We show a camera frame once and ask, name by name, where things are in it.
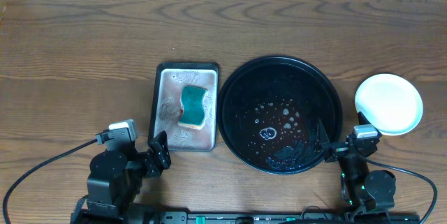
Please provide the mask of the green and yellow sponge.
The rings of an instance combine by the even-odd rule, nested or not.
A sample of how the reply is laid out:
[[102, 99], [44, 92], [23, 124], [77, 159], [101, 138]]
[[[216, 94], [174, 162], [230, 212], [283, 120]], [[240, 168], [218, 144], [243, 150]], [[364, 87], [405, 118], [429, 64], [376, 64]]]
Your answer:
[[205, 123], [205, 100], [206, 89], [193, 86], [185, 86], [181, 94], [182, 115], [179, 125], [189, 128], [200, 129]]

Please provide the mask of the mint green plate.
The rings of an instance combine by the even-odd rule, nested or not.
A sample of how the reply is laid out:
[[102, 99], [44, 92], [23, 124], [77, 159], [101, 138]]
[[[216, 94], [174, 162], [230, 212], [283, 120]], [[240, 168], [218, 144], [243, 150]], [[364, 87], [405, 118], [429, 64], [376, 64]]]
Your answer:
[[423, 101], [415, 86], [394, 74], [368, 77], [357, 88], [356, 111], [383, 135], [412, 131], [423, 117]]

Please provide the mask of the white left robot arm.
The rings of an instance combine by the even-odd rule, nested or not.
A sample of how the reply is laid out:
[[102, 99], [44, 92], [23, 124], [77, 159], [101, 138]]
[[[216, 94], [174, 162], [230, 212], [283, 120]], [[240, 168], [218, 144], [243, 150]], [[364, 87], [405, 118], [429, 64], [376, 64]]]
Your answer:
[[133, 206], [145, 178], [160, 177], [171, 165], [166, 132], [138, 152], [127, 128], [105, 130], [96, 135], [106, 150], [89, 165], [87, 191], [71, 214], [72, 223], [155, 223], [156, 214]]

